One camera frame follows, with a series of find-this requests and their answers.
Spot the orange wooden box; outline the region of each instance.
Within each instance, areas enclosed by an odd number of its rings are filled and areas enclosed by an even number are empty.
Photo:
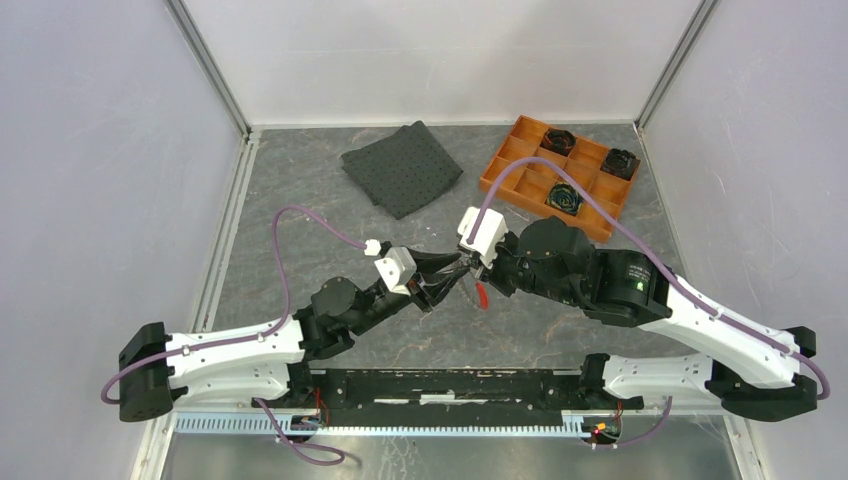
[[[568,157],[541,147],[542,137],[550,125],[520,116],[504,139],[492,161],[480,177],[480,189],[488,192],[495,179],[510,163],[524,157],[542,157],[550,160],[571,175],[581,187],[616,220],[621,214],[630,188],[636,179],[638,166],[630,180],[623,180],[601,171],[601,163],[610,147],[575,135],[577,144]],[[585,200],[577,215],[570,215],[545,203],[548,192],[557,182],[562,182],[553,170],[544,165],[525,165],[515,169],[501,183],[495,194],[501,200],[547,218],[555,215],[565,223],[578,227],[590,238],[602,243],[612,236],[612,225],[601,217]]]

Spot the red wire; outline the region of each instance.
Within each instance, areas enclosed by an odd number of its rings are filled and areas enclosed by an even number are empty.
[[[489,295],[486,293],[486,287],[484,287],[482,283],[477,282],[474,284],[474,288],[477,289],[477,295],[480,296],[480,308],[482,308],[483,310],[488,310]]]

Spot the purple cable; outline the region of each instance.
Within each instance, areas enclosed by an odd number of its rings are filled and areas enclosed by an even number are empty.
[[[338,465],[338,464],[344,462],[344,459],[347,457],[347,454],[343,450],[339,450],[338,448],[328,447],[326,445],[316,445],[316,444],[312,444],[312,443],[302,443],[302,444],[300,444],[300,446],[303,447],[303,448],[311,448],[312,450],[320,450],[322,452],[329,452],[329,453],[332,453],[333,455],[337,455],[339,458],[337,458],[335,460],[315,460],[314,458],[310,457],[309,455],[306,455],[305,453],[301,452],[299,447],[296,447],[291,440],[286,438],[286,434],[283,433],[283,428],[280,427],[280,423],[274,417],[274,412],[272,412],[271,409],[268,408],[268,405],[265,404],[265,400],[262,400],[261,398],[254,398],[254,400],[256,400],[256,403],[259,404],[259,406],[262,407],[262,410],[265,411],[265,415],[268,415],[268,418],[271,420],[271,425],[273,425],[274,430],[277,431],[277,435],[279,436],[280,442],[285,443],[286,445],[291,447],[291,449],[292,449],[292,451],[294,452],[295,455],[297,455],[301,459],[311,463],[312,465],[318,465],[319,467],[332,467],[333,465]]]
[[[643,433],[642,435],[639,435],[636,438],[631,438],[630,440],[625,440],[623,442],[616,442],[612,445],[602,445],[597,443],[595,444],[595,448],[602,450],[615,450],[617,448],[627,447],[635,443],[644,442],[645,440],[652,438],[660,431],[660,429],[662,429],[663,425],[665,425],[665,422],[668,420],[668,417],[671,414],[671,399],[672,397],[668,397],[668,402],[665,404],[665,410],[663,410],[662,417],[660,417],[660,420],[647,432]]]
[[[285,207],[279,209],[277,211],[277,213],[274,215],[273,221],[271,222],[271,229],[272,229],[271,238],[272,238],[272,243],[274,245],[274,257],[277,260],[277,269],[280,273],[280,280],[283,282],[283,291],[285,293],[285,309],[283,311],[283,316],[280,317],[280,320],[277,321],[275,324],[273,324],[268,330],[261,333],[261,335],[263,337],[267,337],[268,335],[273,335],[279,329],[283,328],[283,326],[286,324],[286,321],[288,320],[289,312],[291,311],[291,298],[289,298],[289,282],[288,282],[288,279],[286,278],[286,272],[285,272],[285,270],[283,270],[283,260],[282,260],[282,258],[280,258],[280,245],[279,245],[279,241],[277,239],[277,224],[280,221],[280,216],[283,213],[285,213],[289,210],[297,210],[298,212],[306,214],[307,216],[309,216],[310,218],[312,218],[313,220],[318,222],[321,226],[323,226],[324,228],[329,230],[330,233],[332,233],[333,235],[338,237],[340,240],[342,240],[343,242],[345,242],[349,245],[352,245],[352,246],[357,247],[357,248],[362,249],[362,250],[365,250],[365,247],[366,247],[366,245],[364,243],[357,242],[356,240],[353,240],[350,237],[348,237],[347,235],[339,232],[338,230],[333,228],[329,223],[327,223],[326,220],[321,218],[320,215],[318,215],[317,213],[313,212],[312,210],[310,210],[306,207],[303,207],[303,206],[300,206],[300,205],[286,205]],[[190,352],[199,352],[200,350],[205,350],[207,348],[223,347],[225,345],[234,345],[236,343],[248,342],[248,341],[251,341],[251,340],[256,340],[255,334],[245,335],[245,336],[236,337],[236,338],[228,338],[228,339],[225,339],[225,340],[213,340],[211,342],[199,343],[197,345],[189,347],[189,351]],[[120,399],[115,399],[115,398],[109,397],[109,389],[111,389],[113,385],[118,383],[122,378],[127,376],[130,372],[133,372],[133,371],[135,371],[135,370],[137,370],[137,369],[139,369],[139,368],[141,368],[145,365],[149,365],[153,362],[162,360],[164,358],[173,357],[174,355],[182,355],[182,354],[183,354],[183,350],[180,349],[180,348],[174,349],[174,350],[169,350],[169,351],[166,351],[166,352],[157,353],[156,355],[151,355],[147,358],[144,358],[143,360],[139,360],[138,362],[133,363],[132,365],[128,365],[128,366],[124,367],[124,369],[122,369],[120,372],[116,373],[112,378],[110,378],[109,381],[106,382],[106,385],[103,386],[103,389],[100,390],[100,400],[102,400],[104,403],[107,403],[109,405],[120,404],[121,403]]]
[[[580,196],[583,197],[583,199],[586,200],[586,202],[588,202],[589,205],[591,205],[592,208],[594,208],[595,211],[598,212],[598,214],[600,214],[604,218],[604,220],[608,221],[613,227],[623,233],[624,236],[629,238],[630,241],[633,242],[633,244],[635,244],[639,248],[639,250],[641,250],[642,253],[644,253],[651,260],[654,265],[656,265],[657,270],[660,271],[662,276],[665,277],[666,280],[668,280],[668,282],[674,287],[675,290],[680,292],[681,295],[683,295],[687,300],[692,302],[696,307],[707,312],[711,317],[716,317],[716,315],[718,315],[719,312],[716,309],[708,305],[706,302],[698,298],[696,294],[692,293],[691,291],[689,291],[689,289],[684,287],[680,283],[680,281],[677,280],[677,277],[673,273],[671,273],[671,271],[665,266],[665,264],[663,264],[659,256],[657,256],[657,254],[654,253],[653,250],[651,250],[650,247],[648,247],[648,245],[642,241],[642,239],[637,237],[636,234],[631,232],[627,227],[618,223],[618,221],[614,219],[612,215],[607,213],[606,210],[604,210],[600,205],[598,205],[598,203],[592,198],[592,196],[589,195],[589,193],[584,190],[579,183],[577,183],[573,178],[571,178],[570,175],[565,173],[562,168],[560,168],[558,165],[554,164],[546,158],[522,158],[521,160],[517,160],[512,164],[507,165],[507,167],[503,169],[500,175],[498,175],[498,178],[495,179],[491,188],[489,188],[489,193],[486,194],[486,199],[483,200],[483,205],[480,206],[480,212],[477,214],[477,219],[474,220],[474,226],[471,228],[471,234],[468,235],[469,245],[472,245],[474,243],[474,239],[477,236],[477,230],[480,229],[480,223],[483,221],[483,216],[486,214],[486,210],[488,210],[489,205],[491,205],[492,200],[495,198],[495,193],[497,193],[498,188],[500,187],[501,183],[504,181],[506,176],[512,173],[512,171],[516,168],[527,165],[529,163],[540,163],[555,171],[560,177],[562,177],[566,182],[568,182],[569,185],[574,187],[574,189],[577,190],[577,193],[579,193]],[[757,340],[765,343],[766,345],[769,345],[770,347],[777,349],[778,351],[784,354],[788,354],[795,360],[798,360],[799,362],[806,365],[810,370],[813,371],[813,373],[816,374],[819,379],[819,383],[821,384],[822,392],[816,398],[818,398],[819,400],[825,400],[830,396],[830,382],[827,380],[827,377],[825,376],[824,372],[821,370],[821,368],[819,368],[818,365],[815,364],[815,362],[801,355],[799,352],[793,352],[786,345],[778,342],[777,340],[772,339],[769,336],[763,335],[762,333],[739,322],[738,320],[731,318],[725,313],[722,313],[717,318],[722,322],[730,325],[731,327],[736,328],[737,330],[741,330],[742,332],[750,335],[751,337],[756,338]]]

